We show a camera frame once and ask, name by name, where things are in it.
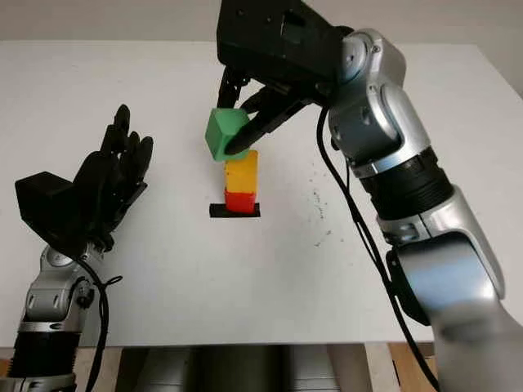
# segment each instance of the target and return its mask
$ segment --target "yellow block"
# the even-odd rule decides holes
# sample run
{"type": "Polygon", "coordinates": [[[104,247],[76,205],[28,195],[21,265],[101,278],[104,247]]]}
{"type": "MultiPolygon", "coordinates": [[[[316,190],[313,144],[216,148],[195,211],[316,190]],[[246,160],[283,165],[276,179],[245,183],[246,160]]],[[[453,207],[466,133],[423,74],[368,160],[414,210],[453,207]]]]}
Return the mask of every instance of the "yellow block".
{"type": "Polygon", "coordinates": [[[258,152],[251,149],[244,159],[226,161],[228,192],[255,194],[257,189],[258,152]]]}

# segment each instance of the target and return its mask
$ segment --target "wooden floor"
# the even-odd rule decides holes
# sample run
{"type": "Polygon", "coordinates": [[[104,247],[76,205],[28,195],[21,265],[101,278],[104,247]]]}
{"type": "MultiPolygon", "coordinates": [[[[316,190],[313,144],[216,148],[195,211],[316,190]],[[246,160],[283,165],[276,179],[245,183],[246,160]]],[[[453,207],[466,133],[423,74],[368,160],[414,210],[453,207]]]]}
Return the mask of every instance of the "wooden floor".
{"type": "MultiPolygon", "coordinates": [[[[429,367],[436,373],[436,363],[431,345],[420,346],[429,367]]],[[[373,392],[433,392],[425,379],[409,347],[403,343],[371,343],[365,345],[368,370],[373,392]]],[[[78,350],[74,371],[77,374],[77,391],[85,390],[87,376],[92,363],[94,349],[78,350]]],[[[109,348],[105,350],[101,374],[96,383],[96,392],[113,392],[118,377],[118,367],[122,350],[109,348]]],[[[5,376],[12,350],[0,350],[0,376],[5,376]]],[[[358,392],[351,388],[346,392],[358,392]]]]}

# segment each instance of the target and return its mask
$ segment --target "stacked blocks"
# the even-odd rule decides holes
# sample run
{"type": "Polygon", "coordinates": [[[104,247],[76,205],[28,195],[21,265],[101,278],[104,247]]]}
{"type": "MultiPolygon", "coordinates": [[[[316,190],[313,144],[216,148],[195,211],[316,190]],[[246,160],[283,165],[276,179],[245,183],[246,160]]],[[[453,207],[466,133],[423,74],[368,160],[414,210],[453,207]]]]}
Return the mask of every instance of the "stacked blocks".
{"type": "Polygon", "coordinates": [[[245,158],[226,161],[226,208],[231,212],[253,214],[257,191],[258,152],[249,150],[245,158]]]}
{"type": "Polygon", "coordinates": [[[247,156],[247,150],[235,155],[227,155],[224,150],[229,140],[248,121],[248,115],[242,109],[213,109],[211,111],[205,132],[205,140],[215,161],[243,159],[247,156]]]}

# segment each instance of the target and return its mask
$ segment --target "red block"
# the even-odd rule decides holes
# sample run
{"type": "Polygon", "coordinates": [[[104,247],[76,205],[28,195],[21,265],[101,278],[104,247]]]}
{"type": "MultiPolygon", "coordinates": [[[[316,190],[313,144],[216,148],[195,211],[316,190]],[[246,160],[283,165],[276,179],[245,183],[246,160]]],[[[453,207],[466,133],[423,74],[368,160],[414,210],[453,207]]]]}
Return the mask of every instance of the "red block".
{"type": "Polygon", "coordinates": [[[255,202],[256,194],[241,194],[237,192],[227,192],[226,190],[226,208],[229,211],[253,214],[255,202]]]}

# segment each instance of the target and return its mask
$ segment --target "green cube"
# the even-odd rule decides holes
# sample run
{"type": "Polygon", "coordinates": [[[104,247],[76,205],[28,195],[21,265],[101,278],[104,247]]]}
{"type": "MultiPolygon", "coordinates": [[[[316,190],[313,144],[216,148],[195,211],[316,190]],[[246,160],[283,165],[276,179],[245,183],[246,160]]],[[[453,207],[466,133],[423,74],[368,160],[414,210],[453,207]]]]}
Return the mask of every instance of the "green cube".
{"type": "Polygon", "coordinates": [[[215,161],[243,159],[248,149],[235,155],[227,155],[227,143],[248,123],[248,115],[243,109],[213,109],[205,132],[205,140],[215,161]]]}

